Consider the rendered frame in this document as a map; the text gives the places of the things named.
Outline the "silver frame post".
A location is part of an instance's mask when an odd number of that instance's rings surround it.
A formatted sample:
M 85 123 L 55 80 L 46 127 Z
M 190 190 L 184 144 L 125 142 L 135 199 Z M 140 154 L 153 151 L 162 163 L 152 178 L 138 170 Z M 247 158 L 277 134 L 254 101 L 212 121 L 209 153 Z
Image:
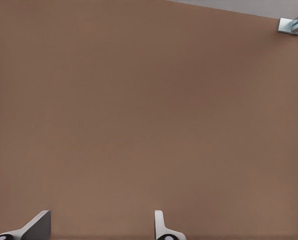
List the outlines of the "silver frame post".
M 295 19 L 280 18 L 277 32 L 298 36 L 298 17 Z

